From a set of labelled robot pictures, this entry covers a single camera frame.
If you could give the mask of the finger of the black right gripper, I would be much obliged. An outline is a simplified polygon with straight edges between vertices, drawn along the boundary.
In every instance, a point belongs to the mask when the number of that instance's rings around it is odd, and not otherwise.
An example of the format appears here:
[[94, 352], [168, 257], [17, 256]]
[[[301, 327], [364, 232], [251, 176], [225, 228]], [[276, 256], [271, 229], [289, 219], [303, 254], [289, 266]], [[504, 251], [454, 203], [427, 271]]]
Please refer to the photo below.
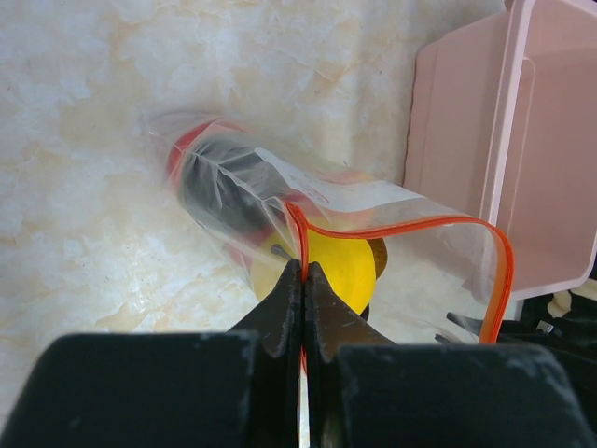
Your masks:
[[460, 315], [453, 312], [446, 314], [447, 320], [454, 329], [458, 328], [456, 334], [447, 330], [441, 330], [435, 334], [435, 341], [440, 344], [478, 344], [480, 342], [480, 331], [483, 324], [482, 319]]

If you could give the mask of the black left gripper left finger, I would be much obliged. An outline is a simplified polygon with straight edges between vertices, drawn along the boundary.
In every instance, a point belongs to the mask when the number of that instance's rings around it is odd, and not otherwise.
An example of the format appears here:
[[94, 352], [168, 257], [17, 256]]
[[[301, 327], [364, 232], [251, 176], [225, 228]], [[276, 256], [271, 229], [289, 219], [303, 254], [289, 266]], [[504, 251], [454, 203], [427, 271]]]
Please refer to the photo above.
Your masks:
[[225, 332], [72, 334], [35, 363], [5, 447], [295, 447], [299, 263]]

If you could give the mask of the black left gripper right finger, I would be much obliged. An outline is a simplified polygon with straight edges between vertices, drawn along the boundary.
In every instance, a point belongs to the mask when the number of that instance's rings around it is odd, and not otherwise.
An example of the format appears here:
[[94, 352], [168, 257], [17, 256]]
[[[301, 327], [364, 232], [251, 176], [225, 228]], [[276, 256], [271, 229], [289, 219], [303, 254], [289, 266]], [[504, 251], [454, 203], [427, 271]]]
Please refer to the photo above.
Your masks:
[[592, 447], [577, 362], [529, 343], [398, 344], [334, 294], [304, 286], [313, 447]]

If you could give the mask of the clear zip bag orange zipper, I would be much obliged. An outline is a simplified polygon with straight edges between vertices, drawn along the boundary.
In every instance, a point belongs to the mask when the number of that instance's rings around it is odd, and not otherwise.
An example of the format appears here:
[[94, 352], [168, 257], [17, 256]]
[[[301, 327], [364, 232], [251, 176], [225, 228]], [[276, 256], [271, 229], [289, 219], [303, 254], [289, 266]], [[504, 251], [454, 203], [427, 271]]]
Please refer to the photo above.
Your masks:
[[[273, 227], [292, 232], [304, 267], [320, 265], [309, 262], [309, 230], [332, 238], [385, 241], [387, 266], [360, 314], [375, 330], [396, 343], [431, 343], [441, 330], [456, 334], [458, 328], [446, 318], [453, 312], [483, 320], [479, 343], [497, 341], [513, 284], [514, 255], [507, 237], [480, 218], [301, 150], [257, 127], [190, 110], [152, 115], [144, 124], [148, 148], [178, 202], [179, 185], [167, 175], [170, 150], [193, 127], [218, 118], [247, 133], [199, 136], [184, 161], [192, 151], [212, 147], [221, 152], [238, 148], [264, 162], [261, 175], [233, 177], [263, 203], [281, 208], [285, 221]], [[193, 220], [224, 249], [253, 290], [249, 264], [255, 245], [249, 234], [212, 230]]]

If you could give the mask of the orange brown fruit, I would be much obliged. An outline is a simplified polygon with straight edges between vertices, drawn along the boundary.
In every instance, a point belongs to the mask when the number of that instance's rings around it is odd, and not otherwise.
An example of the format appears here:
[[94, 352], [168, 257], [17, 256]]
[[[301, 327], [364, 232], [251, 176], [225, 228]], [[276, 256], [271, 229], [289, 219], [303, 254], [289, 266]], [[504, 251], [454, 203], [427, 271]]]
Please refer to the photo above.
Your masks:
[[382, 238], [369, 239], [368, 243], [374, 258], [376, 278], [379, 279], [387, 266], [387, 247], [385, 241]]

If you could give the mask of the yellow lemon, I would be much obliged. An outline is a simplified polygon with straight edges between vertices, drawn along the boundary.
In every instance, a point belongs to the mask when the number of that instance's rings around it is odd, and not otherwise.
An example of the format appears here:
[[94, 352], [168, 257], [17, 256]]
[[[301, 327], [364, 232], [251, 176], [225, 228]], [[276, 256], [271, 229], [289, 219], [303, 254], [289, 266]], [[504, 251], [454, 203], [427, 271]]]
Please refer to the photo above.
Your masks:
[[[309, 262], [317, 262], [334, 293], [357, 314], [369, 305], [377, 281], [372, 248], [365, 239], [332, 238], [316, 231], [307, 232]], [[255, 245], [250, 256], [249, 275], [258, 300], [265, 299], [276, 286], [286, 263], [300, 258], [300, 243], [283, 226], [263, 228], [248, 235]]]

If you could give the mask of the pink plastic bin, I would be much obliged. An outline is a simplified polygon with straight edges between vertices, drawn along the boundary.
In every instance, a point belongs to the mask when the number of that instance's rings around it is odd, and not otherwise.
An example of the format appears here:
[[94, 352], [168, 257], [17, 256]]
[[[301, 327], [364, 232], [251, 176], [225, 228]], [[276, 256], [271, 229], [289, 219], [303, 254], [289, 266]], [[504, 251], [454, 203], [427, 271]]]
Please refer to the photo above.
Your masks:
[[596, 258], [596, 5], [509, 1], [416, 57], [404, 185], [500, 229], [512, 296]]

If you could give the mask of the dark purple fruit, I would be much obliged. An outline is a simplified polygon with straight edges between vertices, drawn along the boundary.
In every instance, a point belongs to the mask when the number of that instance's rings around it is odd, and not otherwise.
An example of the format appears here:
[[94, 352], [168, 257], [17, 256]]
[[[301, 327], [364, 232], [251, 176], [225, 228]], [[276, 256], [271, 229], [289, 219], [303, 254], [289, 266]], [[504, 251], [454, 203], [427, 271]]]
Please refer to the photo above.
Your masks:
[[177, 197], [206, 228], [239, 234], [270, 231], [274, 222], [285, 221], [281, 208], [263, 203], [233, 177], [264, 172], [264, 162], [238, 148], [197, 149], [182, 163]]

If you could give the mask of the red apple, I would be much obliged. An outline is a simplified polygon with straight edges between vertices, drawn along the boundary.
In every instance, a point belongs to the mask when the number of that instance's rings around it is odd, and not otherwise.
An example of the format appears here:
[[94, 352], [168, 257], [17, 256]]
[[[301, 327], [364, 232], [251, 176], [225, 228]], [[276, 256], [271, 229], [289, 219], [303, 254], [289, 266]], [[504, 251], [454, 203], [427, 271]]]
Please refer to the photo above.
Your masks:
[[183, 134], [175, 141], [170, 150], [166, 164], [168, 178], [175, 186], [179, 185], [184, 158], [190, 151], [191, 144], [199, 136], [232, 131], [247, 133], [247, 130], [238, 124], [227, 119], [218, 118], [202, 122]]

